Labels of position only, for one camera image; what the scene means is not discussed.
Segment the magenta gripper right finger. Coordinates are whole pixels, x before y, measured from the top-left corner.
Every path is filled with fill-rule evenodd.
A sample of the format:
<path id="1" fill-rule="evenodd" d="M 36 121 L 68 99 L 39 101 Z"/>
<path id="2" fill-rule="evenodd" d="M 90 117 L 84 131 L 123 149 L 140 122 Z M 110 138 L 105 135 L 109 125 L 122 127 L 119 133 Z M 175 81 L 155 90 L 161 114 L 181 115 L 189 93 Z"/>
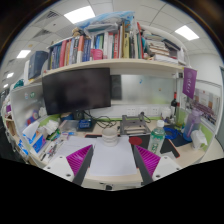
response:
<path id="1" fill-rule="evenodd" d="M 137 168 L 142 176 L 142 184 L 152 183 L 152 176 L 160 161 L 160 157 L 138 145 L 133 147 L 133 154 Z"/>

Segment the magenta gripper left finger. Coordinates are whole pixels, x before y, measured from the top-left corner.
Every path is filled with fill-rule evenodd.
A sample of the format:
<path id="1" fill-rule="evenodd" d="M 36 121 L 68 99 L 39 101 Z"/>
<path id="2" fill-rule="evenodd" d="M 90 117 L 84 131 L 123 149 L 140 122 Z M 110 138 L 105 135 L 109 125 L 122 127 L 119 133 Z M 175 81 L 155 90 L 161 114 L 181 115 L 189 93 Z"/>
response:
<path id="1" fill-rule="evenodd" d="M 93 146 L 86 146 L 66 157 L 67 162 L 73 171 L 74 178 L 72 182 L 81 186 L 86 175 L 86 172 L 91 163 L 93 156 Z"/>

